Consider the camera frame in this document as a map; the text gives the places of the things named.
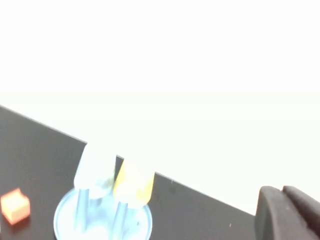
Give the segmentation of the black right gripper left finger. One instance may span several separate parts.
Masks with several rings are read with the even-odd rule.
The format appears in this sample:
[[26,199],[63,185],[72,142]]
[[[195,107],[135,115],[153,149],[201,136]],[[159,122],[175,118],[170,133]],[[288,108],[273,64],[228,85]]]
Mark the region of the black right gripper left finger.
[[263,186],[259,190],[255,215],[257,240],[316,240],[283,190]]

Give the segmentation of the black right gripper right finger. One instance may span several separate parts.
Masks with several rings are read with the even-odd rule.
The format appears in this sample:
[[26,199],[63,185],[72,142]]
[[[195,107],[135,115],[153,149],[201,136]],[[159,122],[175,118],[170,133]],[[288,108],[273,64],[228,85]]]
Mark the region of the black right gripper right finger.
[[294,186],[284,186],[282,191],[293,203],[317,239],[320,239],[320,202]]

